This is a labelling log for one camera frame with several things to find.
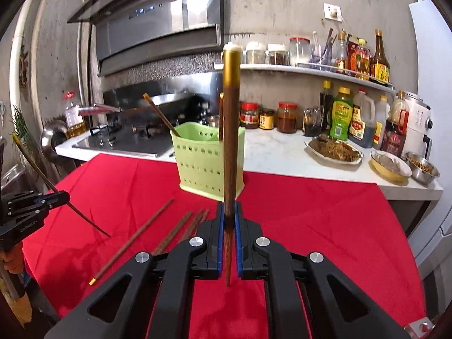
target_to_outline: human hand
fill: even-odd
[[[10,251],[0,251],[0,260],[3,260],[5,270],[11,274],[20,274],[23,271],[23,243],[19,242]]]

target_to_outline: white marble countertop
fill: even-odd
[[[150,159],[156,161],[173,162],[170,149],[159,158],[144,154],[122,154],[115,152],[101,152],[98,150],[72,148],[78,141],[88,137],[89,131],[56,147],[59,155],[88,161],[100,153],[128,156],[133,158]],[[265,131],[261,129],[246,130],[244,170],[262,173],[282,174],[296,177],[310,177],[314,179],[340,180],[349,182],[376,183],[388,200],[439,200],[442,187],[437,180],[428,187],[410,179],[406,186],[392,184],[379,177],[369,166],[372,149],[361,150],[364,158],[359,166],[331,165],[306,149],[305,137],[301,131],[295,134],[281,134],[276,129]]]

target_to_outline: refrigerator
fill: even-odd
[[[410,11],[418,49],[418,95],[432,108],[429,160],[441,173],[444,188],[441,199],[408,238],[424,279],[445,261],[452,262],[452,32],[431,0],[410,4]],[[452,286],[452,269],[449,272],[442,281]]]

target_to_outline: jar lid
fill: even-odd
[[[297,108],[298,107],[296,103],[292,103],[292,102],[278,102],[278,106],[287,107],[287,108]]]
[[[303,42],[310,43],[310,40],[305,37],[290,37],[289,42],[298,42],[302,40]]]
[[[264,44],[253,40],[251,42],[248,42],[248,44],[246,45],[246,50],[251,51],[253,49],[257,50],[257,51],[265,51],[267,49],[267,47],[265,47]]]
[[[223,47],[223,51],[237,51],[237,52],[243,52],[243,47],[241,45],[236,45],[235,43],[228,42]]]
[[[259,107],[257,103],[245,102],[242,103],[242,109],[244,110],[256,110]]]
[[[339,87],[339,93],[350,94],[350,88]]]
[[[287,49],[287,46],[286,46],[286,45],[275,45],[275,44],[273,44],[273,43],[269,43],[268,46],[267,46],[267,49],[268,49],[270,52],[275,52],[275,51],[287,52],[287,51],[289,51],[289,50]]]
[[[275,110],[272,110],[271,108],[262,108],[260,114],[272,116],[275,114]]]

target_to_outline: wooden chopstick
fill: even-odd
[[[198,212],[195,219],[198,218],[198,215],[201,212],[202,210]],[[173,240],[174,236],[180,231],[184,224],[187,223],[191,216],[192,212],[188,212],[187,214],[184,215],[184,217],[175,225],[171,232],[169,232],[168,235],[163,239],[163,241],[160,242],[159,245],[155,248],[155,250],[152,251],[153,256],[160,255],[166,249],[166,247],[168,247],[170,242]]]
[[[151,223],[171,204],[174,199],[169,199],[165,205],[163,205],[149,220],[143,224],[130,239],[113,255],[107,264],[91,279],[90,286],[98,281],[101,276],[114,264],[114,262],[135,242],[135,240],[151,225]]]
[[[243,53],[234,47],[223,51],[223,171],[224,171],[224,258],[226,269],[226,286],[231,281],[232,240],[234,239],[234,217],[237,185],[237,150],[239,97],[240,97],[240,62]]]
[[[13,140],[16,143],[17,147],[19,148],[22,155],[25,157],[25,159],[30,163],[31,167],[35,170],[35,172],[39,175],[39,177],[42,178],[42,181],[47,185],[49,189],[51,189],[53,192],[59,192],[55,185],[46,177],[46,175],[39,169],[39,167],[36,165],[34,160],[29,156],[25,148],[23,147],[22,143],[20,142],[17,135],[13,134]],[[111,237],[107,232],[105,232],[102,228],[100,228],[97,224],[95,224],[93,221],[88,219],[88,217],[85,216],[80,210],[78,210],[71,202],[67,203],[67,206],[71,208],[76,214],[78,214],[85,222],[91,224],[95,229],[97,229],[99,232],[103,233],[107,237]]]
[[[190,238],[192,236],[193,231],[197,229],[198,225],[206,220],[207,214],[209,214],[209,210],[206,210],[202,215],[198,213],[195,219],[193,220],[193,223],[187,228],[185,233],[179,239],[179,242],[185,241],[188,238]]]
[[[143,94],[143,98],[151,105],[154,112],[160,117],[160,119],[165,123],[165,125],[176,135],[180,138],[179,133],[174,128],[174,126],[171,124],[171,122],[168,121],[168,119],[165,117],[165,115],[162,113],[159,107],[155,105],[155,103],[152,101],[151,97],[148,96],[147,93]]]
[[[220,107],[220,121],[218,123],[218,140],[223,141],[223,126],[224,126],[224,114],[223,114],[223,97],[224,93],[220,93],[220,101],[219,101],[219,107]]]

